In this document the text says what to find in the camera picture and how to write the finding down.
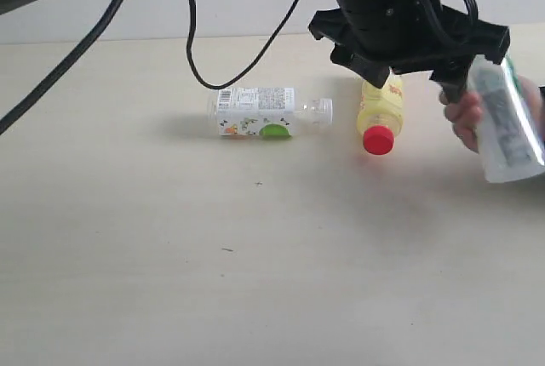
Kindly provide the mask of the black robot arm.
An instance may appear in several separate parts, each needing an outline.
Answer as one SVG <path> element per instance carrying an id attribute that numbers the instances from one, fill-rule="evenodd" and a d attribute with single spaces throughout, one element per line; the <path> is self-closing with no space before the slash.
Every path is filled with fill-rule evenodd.
<path id="1" fill-rule="evenodd" d="M 99 39 L 124 0 L 1 0 L 1 41 L 52 43 L 75 47 L 24 97 L 29 109 Z M 186 46 L 197 31 L 199 3 L 211 15 L 233 9 L 243 20 L 238 35 L 255 35 L 281 3 L 300 0 L 143 0 L 118 33 L 120 39 L 172 37 L 175 19 L 185 20 Z M 469 68 L 483 56 L 493 64 L 506 57 L 507 26 L 479 18 L 476 0 L 335 0 L 332 9 L 313 13 L 308 26 L 316 39 L 331 41 L 332 63 L 381 87 L 389 71 L 398 75 L 427 71 L 456 102 L 467 85 Z"/>

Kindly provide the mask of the person's open hand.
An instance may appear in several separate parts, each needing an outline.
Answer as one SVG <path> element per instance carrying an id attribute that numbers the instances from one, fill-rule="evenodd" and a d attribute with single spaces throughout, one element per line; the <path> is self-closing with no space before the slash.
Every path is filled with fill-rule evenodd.
<path id="1" fill-rule="evenodd" d="M 544 139 L 544 87 L 522 75 L 518 76 L 523 89 L 526 105 L 531 112 L 535 125 Z M 439 102 L 444 107 L 444 116 L 451 124 L 454 135 L 471 152 L 479 152 L 476 128 L 484 112 L 481 109 L 480 96 L 474 92 L 465 93 L 457 102 L 449 102 L 446 93 L 441 90 Z"/>

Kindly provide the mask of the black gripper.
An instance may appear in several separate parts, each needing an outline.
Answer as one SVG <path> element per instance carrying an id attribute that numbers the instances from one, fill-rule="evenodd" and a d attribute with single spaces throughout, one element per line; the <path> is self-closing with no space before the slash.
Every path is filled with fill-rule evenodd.
<path id="1" fill-rule="evenodd" d="M 433 70 L 448 104 L 467 89 L 475 55 L 500 63 L 510 45 L 507 26 L 483 21 L 476 0 L 336 0 L 309 24 L 334 45 L 331 61 L 381 89 L 391 70 Z"/>

